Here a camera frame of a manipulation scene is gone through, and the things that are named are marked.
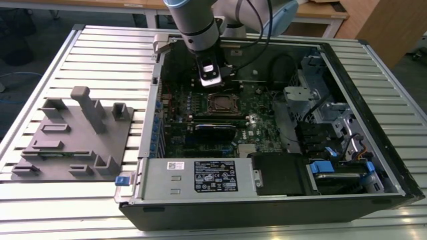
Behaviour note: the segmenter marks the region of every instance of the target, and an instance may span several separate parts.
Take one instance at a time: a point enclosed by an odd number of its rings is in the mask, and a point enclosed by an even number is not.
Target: white label
[[[167,170],[185,170],[185,162],[183,161],[169,161],[167,162]]]
[[[214,65],[205,66],[205,67],[203,67],[203,71],[205,71],[206,73],[214,71]]]
[[[341,16],[341,15],[333,15],[331,16],[333,19],[346,19],[346,16]]]
[[[143,7],[143,5],[142,4],[128,4],[128,3],[126,3],[126,4],[123,4],[126,7],[134,7],[134,8],[142,8]]]

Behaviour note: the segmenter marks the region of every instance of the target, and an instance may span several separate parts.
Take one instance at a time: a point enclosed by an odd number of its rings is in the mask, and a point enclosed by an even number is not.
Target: capacitor
[[[262,95],[262,94],[263,94],[263,90],[262,90],[261,88],[257,88],[257,89],[255,89],[255,94],[257,94],[257,95]]]

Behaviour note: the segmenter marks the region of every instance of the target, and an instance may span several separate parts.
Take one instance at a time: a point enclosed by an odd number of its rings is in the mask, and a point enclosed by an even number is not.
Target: barcode sticker
[[[142,4],[128,4],[128,3],[126,3],[126,4],[123,4],[126,7],[134,7],[134,8],[142,8],[143,7],[143,5]]]

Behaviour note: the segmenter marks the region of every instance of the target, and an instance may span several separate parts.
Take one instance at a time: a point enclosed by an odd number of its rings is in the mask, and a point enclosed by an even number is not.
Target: black cable
[[[258,18],[258,22],[259,22],[261,32],[259,32],[259,38],[257,39],[257,41],[253,42],[251,44],[246,45],[246,46],[242,46],[241,49],[246,49],[249,47],[253,47],[255,44],[258,44],[261,42],[261,40],[263,39],[263,34],[265,34],[265,26],[263,26],[263,20],[262,20],[262,17],[261,17],[261,13],[259,13],[259,11],[257,11],[257,8],[255,8],[251,0],[246,0],[246,1],[247,1],[247,4],[251,6],[254,12],[255,12],[255,15],[257,15],[257,18]]]
[[[313,108],[309,110],[309,112],[306,113],[305,117],[302,118],[302,121],[305,122],[306,119],[309,118],[310,114],[313,114],[313,112],[321,107],[321,105],[326,102],[326,100],[329,99],[329,97],[331,96],[331,93],[329,93],[327,95],[325,95],[321,100],[318,101],[318,103],[313,106]]]
[[[269,47],[270,38],[273,37],[273,29],[274,29],[274,6],[273,6],[271,0],[267,0],[267,3],[269,3],[269,14],[270,14],[270,23],[269,23],[270,28],[269,28],[269,34],[267,34],[267,40],[266,40],[265,47],[261,50],[259,54],[257,54],[250,61],[247,61],[243,65],[241,65],[239,67],[237,67],[234,69],[235,72],[239,71],[241,69],[243,69],[246,66],[249,66],[257,59],[259,59],[261,55],[266,52],[266,49]]]
[[[285,135],[282,135],[287,140],[290,140],[291,142],[295,142],[295,143],[301,143],[301,141],[297,141],[297,140],[294,140],[294,139],[291,139],[291,138],[289,138],[287,136],[285,136]]]
[[[361,135],[361,133],[358,133],[358,132],[355,132],[354,134],[350,135],[350,138],[349,138],[349,140],[347,140],[347,142],[346,142],[346,145],[345,145],[345,147],[343,147],[343,149],[342,149],[342,153],[341,153],[341,155],[339,155],[339,157],[338,157],[338,160],[339,160],[339,161],[343,160],[343,158],[346,157],[346,152],[347,152],[350,143],[353,142],[354,137],[357,137],[358,135]]]
[[[273,85],[274,82],[275,82],[275,79],[274,79],[274,68],[275,68],[275,65],[277,65],[277,62],[278,60],[282,58],[282,57],[287,57],[289,59],[291,59],[293,61],[293,65],[294,65],[294,70],[295,70],[295,73],[294,74],[298,74],[298,71],[299,71],[299,66],[298,66],[298,63],[294,59],[294,57],[286,53],[286,52],[281,52],[277,56],[273,57],[273,59],[270,60],[269,62],[269,65],[267,65],[267,69],[269,69],[269,76],[267,76],[267,81],[269,81],[269,84]]]

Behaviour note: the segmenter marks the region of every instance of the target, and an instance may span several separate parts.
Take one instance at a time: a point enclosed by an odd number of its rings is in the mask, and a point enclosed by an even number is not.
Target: wooden desk
[[[145,14],[151,29],[159,28],[159,15],[171,15],[163,0],[0,0],[0,7]],[[299,6],[293,22],[327,25],[323,37],[334,38],[349,16],[329,3],[307,2]]]
[[[155,16],[171,14],[163,0],[147,0],[145,8],[151,9],[153,12],[155,12],[155,14],[153,14]],[[335,11],[330,3],[307,2],[299,6],[297,18],[293,20],[293,22],[327,25],[326,30],[322,30],[323,34],[319,37],[334,38],[341,29],[343,21],[349,19],[349,17],[349,13]]]

